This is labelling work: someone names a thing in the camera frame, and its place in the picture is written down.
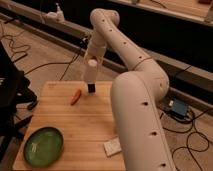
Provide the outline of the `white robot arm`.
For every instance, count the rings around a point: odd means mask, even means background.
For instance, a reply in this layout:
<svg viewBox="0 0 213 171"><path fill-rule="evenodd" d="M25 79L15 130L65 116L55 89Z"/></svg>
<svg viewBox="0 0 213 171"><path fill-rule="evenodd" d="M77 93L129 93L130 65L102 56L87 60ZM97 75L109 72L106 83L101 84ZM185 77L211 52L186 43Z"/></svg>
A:
<svg viewBox="0 0 213 171"><path fill-rule="evenodd" d="M157 110L168 92L169 78L117 28L119 20L114 10L91 12L93 32L84 56L83 80L92 91L106 49L112 48L128 68L114 79L110 90L126 171L176 171Z"/></svg>

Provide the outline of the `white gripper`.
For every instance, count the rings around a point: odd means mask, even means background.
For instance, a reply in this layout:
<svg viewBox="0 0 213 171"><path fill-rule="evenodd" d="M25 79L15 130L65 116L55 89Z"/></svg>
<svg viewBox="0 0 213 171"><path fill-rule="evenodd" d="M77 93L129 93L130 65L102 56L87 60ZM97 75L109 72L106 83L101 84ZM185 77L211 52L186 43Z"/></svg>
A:
<svg viewBox="0 0 213 171"><path fill-rule="evenodd" d="M101 71L106 48L107 44L95 44L90 41L84 54L83 63L85 67L88 65L88 61L90 59L95 59L98 62L96 66L96 80L98 79L98 75Z"/></svg>

